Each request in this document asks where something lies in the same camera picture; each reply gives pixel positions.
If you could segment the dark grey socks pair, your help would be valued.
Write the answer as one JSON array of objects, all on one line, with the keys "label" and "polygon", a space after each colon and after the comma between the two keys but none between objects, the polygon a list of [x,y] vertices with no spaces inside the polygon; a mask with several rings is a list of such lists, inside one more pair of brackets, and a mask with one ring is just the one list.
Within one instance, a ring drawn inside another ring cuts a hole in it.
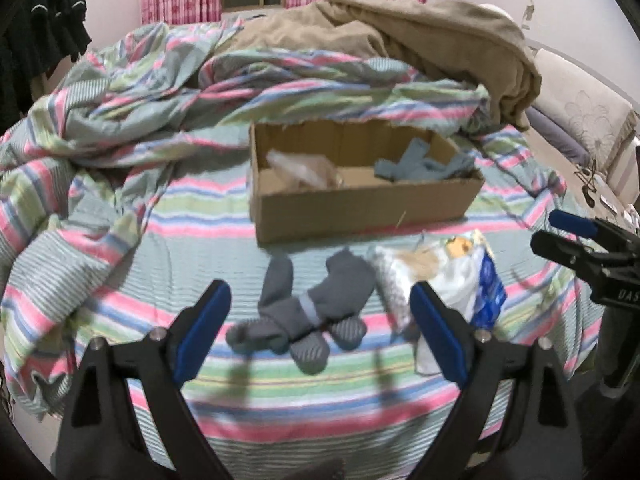
[{"label": "dark grey socks pair", "polygon": [[267,268],[257,304],[258,317],[234,324],[227,344],[248,356],[269,350],[288,353],[298,369],[319,374],[329,362],[328,333],[343,350],[354,350],[367,333],[360,313],[376,286],[370,263],[344,248],[326,259],[326,277],[295,295],[294,268],[286,255]]}]

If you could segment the clear plastic snack bag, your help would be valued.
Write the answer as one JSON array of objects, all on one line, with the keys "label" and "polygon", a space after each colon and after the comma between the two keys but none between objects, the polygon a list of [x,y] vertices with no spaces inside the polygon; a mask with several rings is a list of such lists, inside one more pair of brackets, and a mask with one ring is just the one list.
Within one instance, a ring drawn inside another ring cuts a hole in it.
[{"label": "clear plastic snack bag", "polygon": [[266,161],[289,188],[329,190],[339,188],[344,183],[337,166],[324,155],[270,150]]}]

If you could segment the black clothes pile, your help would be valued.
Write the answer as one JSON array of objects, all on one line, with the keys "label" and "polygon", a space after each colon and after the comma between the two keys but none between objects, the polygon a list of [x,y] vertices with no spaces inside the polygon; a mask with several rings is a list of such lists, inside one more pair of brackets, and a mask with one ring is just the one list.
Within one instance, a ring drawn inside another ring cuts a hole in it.
[{"label": "black clothes pile", "polygon": [[32,82],[49,78],[91,44],[86,0],[23,0],[1,34],[1,127],[10,128],[35,98]]}]

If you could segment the floral beige pillow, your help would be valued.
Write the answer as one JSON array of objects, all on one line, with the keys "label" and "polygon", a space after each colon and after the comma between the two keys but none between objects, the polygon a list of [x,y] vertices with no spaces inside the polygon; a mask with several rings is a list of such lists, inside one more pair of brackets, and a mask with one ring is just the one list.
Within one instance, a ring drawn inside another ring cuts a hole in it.
[{"label": "floral beige pillow", "polygon": [[537,50],[534,61],[541,86],[533,107],[578,142],[606,174],[638,124],[631,102],[549,50]]}]

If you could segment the cartoon bear tissue pack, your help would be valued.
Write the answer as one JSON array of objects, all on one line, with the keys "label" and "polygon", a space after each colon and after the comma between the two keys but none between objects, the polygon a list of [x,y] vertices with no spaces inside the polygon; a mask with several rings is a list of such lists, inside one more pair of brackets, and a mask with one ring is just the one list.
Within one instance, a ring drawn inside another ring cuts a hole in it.
[{"label": "cartoon bear tissue pack", "polygon": [[468,256],[478,246],[487,246],[486,237],[480,230],[456,235],[446,240],[444,247],[450,258]]}]

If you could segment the white socks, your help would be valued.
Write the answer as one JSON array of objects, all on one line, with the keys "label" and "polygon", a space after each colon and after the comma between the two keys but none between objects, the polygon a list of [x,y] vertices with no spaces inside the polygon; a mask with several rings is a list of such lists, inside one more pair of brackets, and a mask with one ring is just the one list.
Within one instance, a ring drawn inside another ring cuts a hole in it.
[{"label": "white socks", "polygon": [[[428,282],[446,307],[458,311],[466,322],[474,314],[480,286],[482,252],[477,255],[442,260],[438,273]],[[434,354],[423,336],[416,345],[416,372],[422,376],[440,373]]]}]

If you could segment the cotton swab bag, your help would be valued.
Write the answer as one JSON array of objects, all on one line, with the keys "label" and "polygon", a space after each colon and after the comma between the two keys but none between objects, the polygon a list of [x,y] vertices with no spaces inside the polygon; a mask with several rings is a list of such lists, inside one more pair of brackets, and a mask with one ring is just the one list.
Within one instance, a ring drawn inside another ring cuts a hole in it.
[{"label": "cotton swab bag", "polygon": [[378,293],[392,318],[396,333],[412,323],[409,296],[412,286],[434,278],[439,272],[440,257],[435,243],[419,243],[415,248],[370,246],[366,260],[375,273]]}]

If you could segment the blue tissue pack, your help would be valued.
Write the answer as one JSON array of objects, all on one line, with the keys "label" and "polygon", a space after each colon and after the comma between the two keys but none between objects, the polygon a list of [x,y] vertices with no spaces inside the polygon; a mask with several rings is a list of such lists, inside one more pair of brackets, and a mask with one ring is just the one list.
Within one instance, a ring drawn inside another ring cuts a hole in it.
[{"label": "blue tissue pack", "polygon": [[484,250],[478,274],[472,325],[484,330],[492,330],[505,302],[506,290],[497,273],[495,261],[487,250]]}]

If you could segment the grey pillow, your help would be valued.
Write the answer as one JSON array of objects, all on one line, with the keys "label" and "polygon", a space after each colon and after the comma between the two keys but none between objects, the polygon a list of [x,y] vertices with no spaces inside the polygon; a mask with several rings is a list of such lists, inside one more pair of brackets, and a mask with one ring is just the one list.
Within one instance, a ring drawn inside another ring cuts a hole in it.
[{"label": "grey pillow", "polygon": [[556,122],[542,114],[535,107],[526,110],[529,125],[535,129],[549,144],[556,148],[567,160],[580,166],[588,166],[590,155],[572,136]]}]

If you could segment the striped pastel duvet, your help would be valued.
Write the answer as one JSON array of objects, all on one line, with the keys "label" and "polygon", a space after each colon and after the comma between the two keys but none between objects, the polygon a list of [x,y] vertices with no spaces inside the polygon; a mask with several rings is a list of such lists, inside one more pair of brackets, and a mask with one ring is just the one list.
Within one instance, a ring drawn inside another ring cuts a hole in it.
[{"label": "striped pastel duvet", "polygon": [[[603,310],[572,271],[536,257],[533,232],[576,211],[524,136],[493,122],[480,84],[334,48],[232,50],[240,26],[155,24],[86,54],[1,141],[1,323],[12,398],[62,411],[89,341],[137,340],[171,323],[209,283],[229,283],[231,322],[256,314],[268,252],[250,220],[248,129],[328,118],[449,136],[485,183],[464,218],[431,236],[482,232],[506,286],[501,338],[550,338],[574,373]],[[239,479],[274,479],[328,456],[352,479],[399,476],[434,440],[457,389],[414,369],[378,297],[367,335],[310,376],[288,356],[250,359],[218,339],[183,389]]]}]

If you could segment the brown cardboard box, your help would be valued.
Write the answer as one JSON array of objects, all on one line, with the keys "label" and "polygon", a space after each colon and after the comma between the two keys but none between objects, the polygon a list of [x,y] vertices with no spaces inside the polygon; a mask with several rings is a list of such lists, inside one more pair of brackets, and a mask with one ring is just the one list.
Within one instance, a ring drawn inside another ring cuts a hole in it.
[{"label": "brown cardboard box", "polygon": [[[410,142],[428,145],[426,158],[446,164],[457,155],[438,133],[384,120],[250,127],[250,218],[259,244],[301,242],[310,238],[389,231],[462,218],[485,179],[472,169],[466,177],[441,181],[379,178],[380,159],[399,162]],[[330,188],[301,186],[268,162],[269,152],[318,157],[337,173]]]}]

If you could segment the beige fleece blanket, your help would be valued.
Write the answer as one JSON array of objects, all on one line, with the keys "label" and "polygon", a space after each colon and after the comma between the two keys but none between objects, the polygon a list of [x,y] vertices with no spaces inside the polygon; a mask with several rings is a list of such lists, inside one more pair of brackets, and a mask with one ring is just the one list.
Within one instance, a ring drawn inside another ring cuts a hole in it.
[{"label": "beige fleece blanket", "polygon": [[520,26],[465,1],[318,0],[249,20],[216,50],[269,48],[394,58],[432,79],[481,84],[491,120],[520,130],[542,81]]}]

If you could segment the grey fuzzy gloves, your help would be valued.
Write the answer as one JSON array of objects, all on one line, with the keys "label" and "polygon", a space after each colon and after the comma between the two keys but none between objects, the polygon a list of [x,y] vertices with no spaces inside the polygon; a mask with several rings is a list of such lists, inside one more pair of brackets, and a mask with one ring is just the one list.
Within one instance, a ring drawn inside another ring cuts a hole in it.
[{"label": "grey fuzzy gloves", "polygon": [[474,158],[455,152],[449,162],[438,162],[430,155],[431,144],[413,138],[398,162],[379,158],[374,166],[375,177],[390,182],[442,181],[466,178],[475,170]]}]

